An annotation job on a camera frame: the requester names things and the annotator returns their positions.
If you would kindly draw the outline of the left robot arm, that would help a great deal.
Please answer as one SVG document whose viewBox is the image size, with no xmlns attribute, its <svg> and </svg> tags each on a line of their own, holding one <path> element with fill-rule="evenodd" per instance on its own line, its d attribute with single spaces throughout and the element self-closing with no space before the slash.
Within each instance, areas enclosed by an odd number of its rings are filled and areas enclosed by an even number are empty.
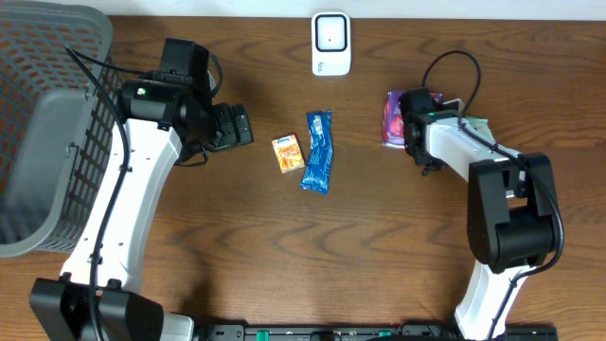
<svg viewBox="0 0 606 341">
<path fill-rule="evenodd" d="M 246 108 L 216 103 L 221 74 L 206 48 L 166 40 L 161 63 L 133 72 L 109 100 L 115 119 L 108 164 L 89 219 L 56 279 L 39 278 L 30 307 L 52 340 L 201 340 L 194 318 L 140 293 L 159 196 L 175 167 L 250 144 Z"/>
</svg>

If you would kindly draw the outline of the blue Oreo cookie pack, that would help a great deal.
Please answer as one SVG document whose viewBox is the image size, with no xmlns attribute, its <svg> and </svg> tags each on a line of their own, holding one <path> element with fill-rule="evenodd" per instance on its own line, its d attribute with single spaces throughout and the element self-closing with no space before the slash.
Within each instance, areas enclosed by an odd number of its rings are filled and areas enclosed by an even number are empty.
<svg viewBox="0 0 606 341">
<path fill-rule="evenodd" d="M 300 187 L 327 194 L 333 158 L 332 111 L 307 113 L 306 117 L 311 137 L 311 152 Z"/>
</svg>

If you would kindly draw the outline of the green wet wipes pack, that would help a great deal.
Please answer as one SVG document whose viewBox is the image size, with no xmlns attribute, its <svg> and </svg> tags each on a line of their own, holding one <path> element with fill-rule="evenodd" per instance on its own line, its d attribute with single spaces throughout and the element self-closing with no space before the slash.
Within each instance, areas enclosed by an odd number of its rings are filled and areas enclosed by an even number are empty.
<svg viewBox="0 0 606 341">
<path fill-rule="evenodd" d="M 490 144 L 495 144 L 495 138 L 489 127 L 489 121 L 485 118 L 479 117 L 467 117 L 468 122 L 471 126 L 482 135 Z"/>
</svg>

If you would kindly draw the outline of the orange Kleenex tissue pack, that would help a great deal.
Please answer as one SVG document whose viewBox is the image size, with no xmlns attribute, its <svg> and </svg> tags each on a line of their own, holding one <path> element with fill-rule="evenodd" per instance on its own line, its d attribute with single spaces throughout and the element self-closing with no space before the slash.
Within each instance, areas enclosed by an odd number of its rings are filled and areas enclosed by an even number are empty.
<svg viewBox="0 0 606 341">
<path fill-rule="evenodd" d="M 287 135 L 272 141 L 272 147 L 282 173 L 295 171 L 305 166 L 305 160 L 296 135 Z"/>
</svg>

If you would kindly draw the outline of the pink purple liner pack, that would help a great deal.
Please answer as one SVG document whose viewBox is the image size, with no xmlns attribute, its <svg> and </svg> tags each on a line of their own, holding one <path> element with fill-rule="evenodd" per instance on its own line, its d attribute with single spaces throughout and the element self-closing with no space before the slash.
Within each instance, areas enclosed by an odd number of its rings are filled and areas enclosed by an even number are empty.
<svg viewBox="0 0 606 341">
<path fill-rule="evenodd" d="M 387 93 L 383 108 L 383 145 L 386 148 L 404 149 L 404 122 L 401 115 L 403 90 L 392 90 Z"/>
</svg>

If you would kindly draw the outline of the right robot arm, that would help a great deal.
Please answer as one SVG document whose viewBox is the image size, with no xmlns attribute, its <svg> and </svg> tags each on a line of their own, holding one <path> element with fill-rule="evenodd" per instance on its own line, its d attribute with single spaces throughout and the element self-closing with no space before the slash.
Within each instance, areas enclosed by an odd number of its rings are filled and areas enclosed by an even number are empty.
<svg viewBox="0 0 606 341">
<path fill-rule="evenodd" d="M 424 172 L 449 167 L 468 185 L 467 236 L 475 264 L 454 310 L 460 336 L 491 340 L 527 278 L 554 265 L 563 247 L 551 163 L 490 141 L 426 88 L 400 99 L 406 152 Z"/>
</svg>

